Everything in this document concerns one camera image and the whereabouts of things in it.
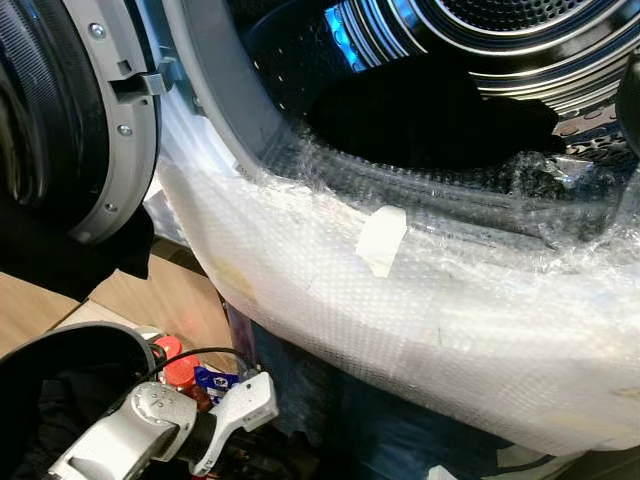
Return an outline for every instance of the wooden floor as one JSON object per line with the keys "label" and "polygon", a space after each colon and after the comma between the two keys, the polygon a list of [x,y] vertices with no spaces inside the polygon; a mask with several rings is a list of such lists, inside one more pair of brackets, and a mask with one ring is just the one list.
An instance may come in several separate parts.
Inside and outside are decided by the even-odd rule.
{"label": "wooden floor", "polygon": [[[91,300],[139,325],[154,325],[180,337],[185,347],[231,346],[231,335],[211,282],[152,256],[149,279],[117,272]],[[78,302],[0,274],[0,356],[42,334],[78,308]],[[206,359],[228,369],[227,357]]]}

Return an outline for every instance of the black cable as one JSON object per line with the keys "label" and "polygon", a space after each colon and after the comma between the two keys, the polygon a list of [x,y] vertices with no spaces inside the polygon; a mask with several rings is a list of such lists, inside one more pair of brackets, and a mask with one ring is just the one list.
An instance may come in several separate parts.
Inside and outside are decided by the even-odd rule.
{"label": "black cable", "polygon": [[246,374],[251,370],[258,369],[257,366],[251,361],[251,359],[247,355],[240,352],[239,350],[236,350],[235,348],[204,347],[204,348],[194,348],[193,350],[187,350],[186,352],[182,352],[179,355],[176,355],[175,357],[172,357],[169,360],[162,362],[160,365],[157,365],[155,368],[152,368],[147,373],[145,373],[133,385],[131,385],[131,387],[129,387],[127,391],[120,396],[120,398],[118,398],[115,402],[113,402],[113,404],[109,407],[109,409],[104,414],[104,416],[108,417],[113,412],[115,412],[118,408],[120,408],[124,400],[127,398],[127,395],[129,395],[134,388],[136,388],[141,383],[149,381],[155,375],[157,375],[162,370],[164,370],[167,365],[170,365],[171,363],[175,362],[176,360],[180,360],[181,358],[190,357],[191,355],[198,355],[200,353],[229,353],[231,355],[235,355],[240,360],[242,360],[242,363],[244,364],[244,372],[242,372],[242,374]]}

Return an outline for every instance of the blue fabric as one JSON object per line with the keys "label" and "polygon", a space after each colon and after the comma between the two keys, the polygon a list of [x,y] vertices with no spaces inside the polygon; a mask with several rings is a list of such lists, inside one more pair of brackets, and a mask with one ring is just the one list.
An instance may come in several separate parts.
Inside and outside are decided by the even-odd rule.
{"label": "blue fabric", "polygon": [[276,383],[276,426],[321,448],[321,478],[424,480],[437,465],[458,480],[504,473],[496,452],[506,440],[365,384],[256,324],[253,332]]}

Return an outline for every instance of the washing machine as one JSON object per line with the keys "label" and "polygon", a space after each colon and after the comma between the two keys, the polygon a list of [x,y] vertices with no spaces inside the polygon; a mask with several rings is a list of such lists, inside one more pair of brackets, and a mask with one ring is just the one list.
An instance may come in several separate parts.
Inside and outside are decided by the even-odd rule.
{"label": "washing machine", "polygon": [[[0,42],[2,181],[38,221],[99,245],[158,162],[205,270],[272,333],[529,448],[635,444],[637,0],[16,0]],[[483,97],[554,109],[566,150],[518,159],[535,178],[416,172],[306,127],[331,85],[443,49]]]}

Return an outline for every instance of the plastic wrap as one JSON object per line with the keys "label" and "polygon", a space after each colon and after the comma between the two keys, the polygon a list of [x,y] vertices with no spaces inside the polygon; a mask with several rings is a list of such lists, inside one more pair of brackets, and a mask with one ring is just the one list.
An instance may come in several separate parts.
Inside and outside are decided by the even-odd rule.
{"label": "plastic wrap", "polygon": [[[204,269],[243,313],[366,382],[530,449],[640,444],[639,199],[620,203],[615,172],[576,163],[567,173],[531,154],[501,191],[367,165],[303,137],[274,153],[297,165],[291,178],[247,179],[205,119],[185,130],[180,98],[164,108],[162,184]],[[541,189],[555,181],[556,193]],[[397,215],[386,235],[370,227],[388,206]],[[390,242],[402,218],[402,240]]]}

